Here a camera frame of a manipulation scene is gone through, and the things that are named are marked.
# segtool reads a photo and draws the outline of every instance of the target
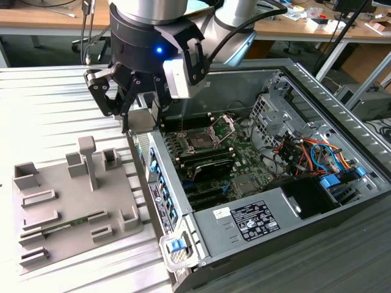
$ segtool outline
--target metal table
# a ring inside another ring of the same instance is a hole
[[[0,118],[3,286],[13,292],[108,292],[111,288],[117,292],[172,292],[128,142],[119,122],[99,111],[86,89],[85,70],[57,67],[0,72],[0,109],[18,109],[19,117],[14,119],[6,111]],[[115,90],[113,84],[109,95]],[[12,165],[33,161],[40,168],[65,162],[65,154],[75,151],[77,138],[87,135],[94,136],[97,152],[112,147],[119,150],[144,230],[19,277],[11,222]]]
[[[12,292],[172,292],[128,143],[118,122],[103,117],[90,97],[82,76],[85,70],[51,67],[0,71],[2,286]],[[114,91],[112,85],[109,95]],[[108,147],[119,150],[144,230],[18,277],[10,223],[12,165],[34,161],[43,167],[63,162],[65,153],[74,151],[76,138],[84,135],[95,137],[97,151]],[[336,228],[194,292],[387,292],[391,288],[390,210],[388,197]]]

